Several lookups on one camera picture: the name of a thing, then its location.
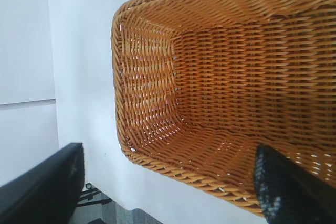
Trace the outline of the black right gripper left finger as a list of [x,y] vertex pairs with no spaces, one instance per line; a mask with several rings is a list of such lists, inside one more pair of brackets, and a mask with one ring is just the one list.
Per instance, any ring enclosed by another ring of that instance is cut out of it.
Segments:
[[70,143],[1,187],[1,223],[68,223],[85,182],[82,143]]

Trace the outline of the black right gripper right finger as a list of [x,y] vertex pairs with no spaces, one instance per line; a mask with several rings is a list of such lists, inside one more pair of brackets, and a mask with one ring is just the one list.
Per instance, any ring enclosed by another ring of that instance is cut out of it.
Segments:
[[257,147],[253,183],[268,223],[335,223],[335,188],[268,145]]

